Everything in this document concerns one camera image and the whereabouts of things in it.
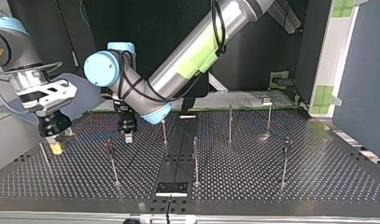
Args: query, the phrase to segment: yellow-green tape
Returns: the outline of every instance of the yellow-green tape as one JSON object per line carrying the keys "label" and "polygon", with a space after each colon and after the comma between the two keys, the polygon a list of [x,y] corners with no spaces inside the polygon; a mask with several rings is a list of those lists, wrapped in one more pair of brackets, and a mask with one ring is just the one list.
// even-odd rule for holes
{"label": "yellow-green tape", "polygon": [[334,8],[332,9],[333,18],[350,17],[356,0],[335,0]]}
{"label": "yellow-green tape", "polygon": [[[218,36],[222,37],[221,28],[218,28]],[[217,49],[215,33],[210,24],[191,45],[187,51],[188,55],[184,55],[188,59],[178,67],[177,72],[186,79],[192,78],[198,71],[206,72],[218,59]]]}
{"label": "yellow-green tape", "polygon": [[312,104],[312,114],[328,114],[332,105],[333,86],[317,86],[314,102]]}

